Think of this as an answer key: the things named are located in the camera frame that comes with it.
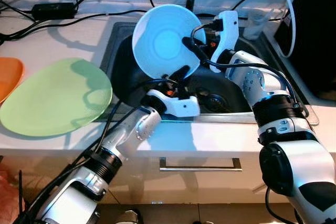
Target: cup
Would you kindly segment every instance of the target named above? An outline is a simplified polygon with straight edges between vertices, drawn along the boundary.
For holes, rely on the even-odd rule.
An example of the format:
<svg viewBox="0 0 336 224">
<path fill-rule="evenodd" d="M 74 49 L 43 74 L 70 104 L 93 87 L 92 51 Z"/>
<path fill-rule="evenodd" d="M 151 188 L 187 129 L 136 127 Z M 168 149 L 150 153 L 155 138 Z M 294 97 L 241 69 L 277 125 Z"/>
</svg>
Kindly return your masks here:
<svg viewBox="0 0 336 224">
<path fill-rule="evenodd" d="M 274 9 L 266 13 L 258 9 L 250 10 L 247 15 L 247 26 L 244 29 L 243 37 L 248 40 L 259 38 L 273 11 Z"/>
</svg>

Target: green plate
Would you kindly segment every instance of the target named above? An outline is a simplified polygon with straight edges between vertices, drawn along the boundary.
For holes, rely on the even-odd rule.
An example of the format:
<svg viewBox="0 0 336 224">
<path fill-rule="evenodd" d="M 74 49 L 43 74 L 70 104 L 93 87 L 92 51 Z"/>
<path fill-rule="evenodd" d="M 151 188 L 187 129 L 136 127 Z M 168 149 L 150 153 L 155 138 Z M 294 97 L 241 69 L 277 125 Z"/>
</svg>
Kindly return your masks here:
<svg viewBox="0 0 336 224">
<path fill-rule="evenodd" d="M 80 58 L 57 61 L 33 74 L 0 108 L 9 130 L 27 136 L 64 134 L 99 117 L 112 99 L 106 74 Z"/>
</svg>

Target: black power adapter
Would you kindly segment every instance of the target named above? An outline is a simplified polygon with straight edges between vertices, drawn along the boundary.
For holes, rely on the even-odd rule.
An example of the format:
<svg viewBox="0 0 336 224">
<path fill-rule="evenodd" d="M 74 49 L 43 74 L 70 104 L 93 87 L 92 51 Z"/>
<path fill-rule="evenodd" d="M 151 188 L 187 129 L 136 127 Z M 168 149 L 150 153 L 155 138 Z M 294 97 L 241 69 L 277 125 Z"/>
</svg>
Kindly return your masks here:
<svg viewBox="0 0 336 224">
<path fill-rule="evenodd" d="M 35 20 L 70 19 L 77 13 L 73 3 L 37 4 L 31 11 Z"/>
</svg>

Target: kitchen counter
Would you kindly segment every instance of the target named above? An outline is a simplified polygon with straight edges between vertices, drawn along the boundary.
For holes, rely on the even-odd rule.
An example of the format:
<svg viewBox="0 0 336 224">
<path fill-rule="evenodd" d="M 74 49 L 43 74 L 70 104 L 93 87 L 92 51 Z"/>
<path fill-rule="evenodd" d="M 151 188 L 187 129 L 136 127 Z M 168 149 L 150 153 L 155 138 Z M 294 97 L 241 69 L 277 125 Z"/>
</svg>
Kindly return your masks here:
<svg viewBox="0 0 336 224">
<path fill-rule="evenodd" d="M 2 15 L 2 33 L 12 33 L 30 23 L 15 14 Z M 100 66 L 113 24 L 136 22 L 141 14 L 87 19 L 75 25 L 47 28 L 19 41 L 0 46 L 1 57 L 19 58 L 26 67 L 23 81 L 54 61 L 80 57 Z M 336 153 L 336 107 L 312 106 L 319 125 L 314 127 L 321 143 Z M 27 137 L 8 131 L 0 124 L 0 155 L 76 156 L 100 136 L 102 123 L 91 123 L 73 132 L 53 137 Z M 137 156 L 239 157 L 259 152 L 257 124 L 161 123 L 143 142 Z"/>
</svg>

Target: sink basin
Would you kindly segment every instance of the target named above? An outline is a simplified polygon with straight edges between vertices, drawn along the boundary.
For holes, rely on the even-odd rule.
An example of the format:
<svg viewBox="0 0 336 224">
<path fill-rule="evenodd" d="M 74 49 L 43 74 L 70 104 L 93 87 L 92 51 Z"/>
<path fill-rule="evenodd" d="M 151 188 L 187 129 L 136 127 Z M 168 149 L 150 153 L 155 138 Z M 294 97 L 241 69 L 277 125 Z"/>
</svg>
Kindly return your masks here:
<svg viewBox="0 0 336 224">
<path fill-rule="evenodd" d="M 101 69 L 111 79 L 113 100 L 112 105 L 99 118 L 99 121 L 106 120 L 109 111 L 118 100 L 123 103 L 117 110 L 114 119 L 121 119 L 132 107 L 138 106 L 146 92 L 154 87 L 140 88 L 129 95 L 130 90 L 137 84 L 151 79 L 139 68 L 135 61 L 132 52 L 132 33 L 134 28 L 135 23 L 125 22 L 115 23 L 113 27 L 101 64 Z M 252 44 L 248 40 L 239 38 L 235 50 L 244 50 L 279 69 L 271 51 L 265 47 L 265 42 L 261 41 L 261 39 L 258 40 L 253 41 Z M 188 91 L 198 98 L 201 115 L 194 118 L 177 118 L 172 115 L 163 115 L 163 121 L 256 123 L 242 91 L 233 82 L 225 79 L 223 73 L 214 73 L 206 67 L 199 66 L 186 79 L 186 83 Z"/>
</svg>

